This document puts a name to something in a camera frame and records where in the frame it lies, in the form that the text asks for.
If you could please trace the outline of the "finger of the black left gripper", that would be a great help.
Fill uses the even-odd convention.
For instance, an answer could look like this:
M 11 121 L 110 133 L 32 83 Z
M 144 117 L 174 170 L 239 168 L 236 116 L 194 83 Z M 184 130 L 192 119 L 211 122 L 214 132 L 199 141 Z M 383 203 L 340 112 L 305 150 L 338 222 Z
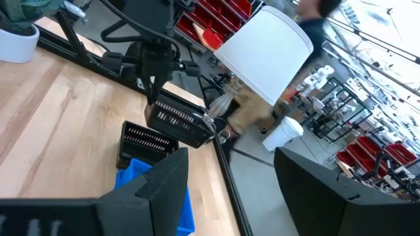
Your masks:
M 144 90 L 146 92 L 146 96 L 147 96 L 147 101 L 148 101 L 148 105 L 153 104 L 153 88 L 152 88 L 152 82 L 150 77 L 144 77 L 143 78 L 143 85 L 144 85 Z
M 153 98 L 157 98 L 164 86 L 168 82 L 168 77 L 156 77 L 153 85 Z

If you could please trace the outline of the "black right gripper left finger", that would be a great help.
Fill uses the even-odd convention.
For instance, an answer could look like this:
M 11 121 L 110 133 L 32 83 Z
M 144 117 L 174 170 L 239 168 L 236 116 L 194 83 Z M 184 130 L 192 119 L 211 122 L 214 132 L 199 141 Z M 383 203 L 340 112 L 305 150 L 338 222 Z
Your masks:
M 98 198 L 0 199 L 0 236 L 175 236 L 187 181 L 182 147 Z

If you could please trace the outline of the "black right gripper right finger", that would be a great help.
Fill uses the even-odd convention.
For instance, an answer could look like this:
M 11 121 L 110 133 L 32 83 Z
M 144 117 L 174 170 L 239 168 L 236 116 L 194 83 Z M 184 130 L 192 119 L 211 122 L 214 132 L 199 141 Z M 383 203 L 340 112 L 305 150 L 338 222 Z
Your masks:
M 420 203 L 367 187 L 284 147 L 274 168 L 299 236 L 420 236 Z

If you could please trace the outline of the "blue plastic slotted basket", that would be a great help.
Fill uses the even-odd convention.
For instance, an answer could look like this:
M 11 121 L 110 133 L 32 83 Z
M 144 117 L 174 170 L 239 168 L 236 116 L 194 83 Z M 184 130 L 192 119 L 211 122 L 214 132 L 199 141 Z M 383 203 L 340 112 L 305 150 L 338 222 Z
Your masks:
M 151 169 L 152 165 L 149 165 L 138 159 L 131 159 L 129 166 L 126 169 L 119 169 L 115 177 L 115 186 L 117 189 L 132 179 L 136 178 L 140 174 L 144 174 L 147 170 Z M 190 202 L 189 189 L 186 188 L 186 194 L 180 214 L 180 220 L 176 231 L 176 236 L 189 236 L 195 232 L 194 216 L 192 205 Z

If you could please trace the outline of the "black plastic slotted basket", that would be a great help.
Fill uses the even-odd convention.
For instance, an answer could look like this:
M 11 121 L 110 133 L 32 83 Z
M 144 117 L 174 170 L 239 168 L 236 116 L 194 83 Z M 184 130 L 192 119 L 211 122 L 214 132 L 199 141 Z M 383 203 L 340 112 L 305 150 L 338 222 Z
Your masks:
M 179 142 L 150 128 L 124 121 L 119 141 L 118 169 L 126 169 L 131 159 L 155 165 L 179 148 Z
M 216 117 L 205 107 L 183 98 L 147 96 L 144 110 L 148 127 L 193 148 L 210 142 L 217 135 Z

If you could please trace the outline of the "red storage bin rack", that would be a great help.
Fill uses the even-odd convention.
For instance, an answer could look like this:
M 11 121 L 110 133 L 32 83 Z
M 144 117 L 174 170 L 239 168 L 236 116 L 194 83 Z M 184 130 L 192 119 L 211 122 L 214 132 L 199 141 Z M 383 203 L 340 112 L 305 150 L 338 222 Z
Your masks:
M 194 0 L 195 10 L 182 13 L 175 31 L 198 50 L 217 50 L 262 6 L 263 0 Z
M 415 177 L 420 176 L 420 158 L 403 144 L 394 143 L 381 147 L 368 136 L 358 137 L 344 151 L 338 152 L 336 158 L 350 167 L 359 168 L 364 172 L 372 172 L 380 151 L 389 156 L 395 172 L 397 172 L 397 168 L 405 167 Z

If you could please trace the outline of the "white trash bin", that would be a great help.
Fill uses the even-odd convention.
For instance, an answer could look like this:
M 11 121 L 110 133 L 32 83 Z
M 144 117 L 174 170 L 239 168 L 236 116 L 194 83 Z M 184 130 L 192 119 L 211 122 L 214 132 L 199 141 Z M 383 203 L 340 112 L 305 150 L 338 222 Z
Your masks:
M 303 134 L 303 127 L 296 120 L 284 117 L 281 123 L 262 141 L 262 144 L 268 151 L 274 151 Z

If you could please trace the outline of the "table lamp with white shade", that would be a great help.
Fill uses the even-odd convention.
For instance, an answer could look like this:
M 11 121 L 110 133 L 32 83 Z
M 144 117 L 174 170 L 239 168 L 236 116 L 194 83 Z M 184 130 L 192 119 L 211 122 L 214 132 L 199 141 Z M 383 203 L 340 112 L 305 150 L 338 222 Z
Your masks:
M 313 50 L 298 23 L 264 6 L 214 56 L 272 108 Z

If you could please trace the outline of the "white plastic figure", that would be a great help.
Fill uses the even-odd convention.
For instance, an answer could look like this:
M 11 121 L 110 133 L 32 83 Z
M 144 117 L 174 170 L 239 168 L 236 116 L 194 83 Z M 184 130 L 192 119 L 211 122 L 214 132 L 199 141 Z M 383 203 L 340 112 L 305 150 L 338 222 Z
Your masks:
M 305 96 L 308 96 L 312 90 L 314 89 L 320 90 L 327 83 L 328 76 L 333 74 L 334 71 L 335 70 L 331 66 L 326 65 L 318 69 L 317 72 L 309 75 L 303 81 L 304 89 L 302 93 Z

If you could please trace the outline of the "potted plant in white pot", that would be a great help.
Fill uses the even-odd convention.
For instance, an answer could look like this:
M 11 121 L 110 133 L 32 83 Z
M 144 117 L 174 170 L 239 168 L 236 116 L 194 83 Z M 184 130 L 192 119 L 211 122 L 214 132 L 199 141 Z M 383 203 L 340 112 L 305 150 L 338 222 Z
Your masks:
M 34 25 L 54 14 L 64 0 L 0 0 L 0 61 L 29 62 L 39 40 Z

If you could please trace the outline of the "person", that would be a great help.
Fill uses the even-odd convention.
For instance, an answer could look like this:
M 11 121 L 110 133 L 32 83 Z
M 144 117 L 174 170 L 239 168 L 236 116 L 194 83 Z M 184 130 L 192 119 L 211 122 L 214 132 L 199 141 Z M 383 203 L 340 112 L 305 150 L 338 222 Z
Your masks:
M 299 26 L 308 35 L 314 50 L 303 66 L 282 92 L 278 100 L 281 102 L 295 91 L 295 87 L 308 76 L 311 66 L 319 59 L 322 45 L 326 40 L 324 22 L 336 10 L 343 0 L 300 0 L 297 5 Z M 267 104 L 249 87 L 243 86 L 235 95 L 226 112 L 226 130 L 230 132 L 230 141 L 236 141 L 249 126 L 266 120 L 272 115 L 273 107 Z

